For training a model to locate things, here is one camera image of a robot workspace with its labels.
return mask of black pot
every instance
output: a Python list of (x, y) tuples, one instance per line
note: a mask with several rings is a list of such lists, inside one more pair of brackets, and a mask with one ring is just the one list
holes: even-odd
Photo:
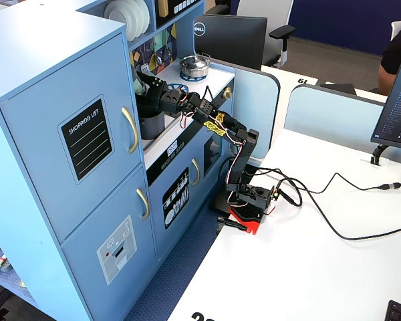
[(165, 113), (138, 110), (141, 139), (155, 139), (165, 130)]

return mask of desk partition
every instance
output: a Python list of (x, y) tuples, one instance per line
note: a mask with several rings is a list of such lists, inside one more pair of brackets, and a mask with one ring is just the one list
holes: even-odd
[[(370, 142), (384, 104), (326, 88), (300, 85), (291, 94), (284, 128), (356, 150), (373, 153)], [(401, 163), (401, 149), (384, 158)]]
[(235, 73), (233, 117), (248, 130), (260, 133), (252, 157), (262, 159), (270, 149), (281, 85), (278, 79), (266, 72), (245, 68), (211, 58), (215, 68)]

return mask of white wire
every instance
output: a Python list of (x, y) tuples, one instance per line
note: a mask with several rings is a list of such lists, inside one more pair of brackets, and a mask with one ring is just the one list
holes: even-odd
[(229, 171), (227, 172), (226, 184), (229, 184), (230, 174), (231, 174), (231, 172), (232, 172), (233, 165), (236, 163), (237, 159), (239, 158), (239, 155), (240, 155), (241, 152), (242, 152), (242, 148), (243, 148), (243, 146), (240, 147), (238, 154), (236, 155), (235, 159), (233, 160), (232, 165), (231, 165), (230, 168), (229, 168)]
[[(186, 114), (186, 115), (184, 115), (183, 113), (181, 113), (181, 119), (180, 119), (180, 127), (181, 128), (186, 128), (186, 125), (187, 125), (187, 117), (191, 117), (191, 116), (193, 116), (194, 115), (194, 112), (189, 112), (188, 114)], [(181, 125), (181, 122), (182, 122), (182, 118), (184, 117), (184, 127)]]
[(220, 125), (220, 127), (226, 132), (226, 136), (231, 140), (231, 142), (232, 142), (233, 144), (236, 144), (236, 145), (242, 145), (242, 144), (243, 144), (242, 142), (237, 142), (237, 141), (233, 140), (233, 139), (229, 136), (229, 134), (227, 133), (227, 128), (225, 128), (217, 119), (215, 119), (215, 118), (212, 117), (212, 116), (209, 116), (209, 118), (213, 119), (218, 125)]
[(233, 195), (233, 192), (230, 193), (229, 198), (227, 199), (227, 204), (228, 204), (230, 207), (244, 207), (244, 206), (247, 206), (247, 205), (248, 205), (248, 202), (246, 202), (244, 205), (230, 205), (230, 198), (232, 197), (232, 195)]

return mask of gold door handle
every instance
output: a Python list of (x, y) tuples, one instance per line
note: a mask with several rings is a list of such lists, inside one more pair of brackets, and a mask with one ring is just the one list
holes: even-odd
[(123, 116), (125, 116), (125, 118), (130, 123), (130, 125), (132, 127), (132, 131), (134, 132), (134, 137), (135, 137), (134, 144), (129, 148), (129, 153), (132, 154), (138, 147), (138, 131), (136, 130), (136, 125), (135, 125), (134, 119), (132, 118), (131, 114), (126, 110), (125, 107), (122, 107), (122, 113), (123, 113)]
[(199, 170), (199, 165), (198, 163), (195, 161), (194, 158), (192, 158), (192, 163), (194, 165), (194, 167), (196, 168), (196, 172), (198, 172), (198, 178), (196, 181), (193, 182), (193, 186), (195, 186), (197, 183), (199, 183), (199, 180), (201, 179), (201, 171)]
[(147, 198), (144, 196), (140, 189), (136, 189), (136, 193), (142, 199), (144, 205), (146, 206), (146, 213), (141, 217), (141, 219), (146, 219), (150, 215), (150, 205), (148, 204)]

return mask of white plate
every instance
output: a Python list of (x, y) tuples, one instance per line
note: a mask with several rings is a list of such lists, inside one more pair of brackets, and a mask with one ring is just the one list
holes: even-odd
[(135, 37), (140, 37), (142, 26), (144, 25), (144, 18), (142, 16), (142, 12), (140, 6), (136, 4), (134, 0), (125, 0), (127, 4), (131, 7), (132, 12), (135, 15), (135, 23), (136, 23), (136, 33)]
[(172, 219), (174, 218), (174, 216), (175, 216), (175, 211), (174, 211), (174, 209), (171, 209), (169, 211), (168, 215), (166, 216), (166, 219), (165, 219), (165, 225), (167, 227), (170, 225), (170, 223), (171, 223)]
[(134, 1), (141, 9), (144, 22), (141, 33), (145, 33), (147, 31), (148, 24), (150, 23), (150, 14), (148, 12), (147, 4), (143, 0), (134, 0)]
[(122, 0), (110, 2), (104, 11), (104, 17), (110, 20), (119, 21), (126, 24), (126, 37), (128, 41), (135, 38), (136, 18), (129, 4)]

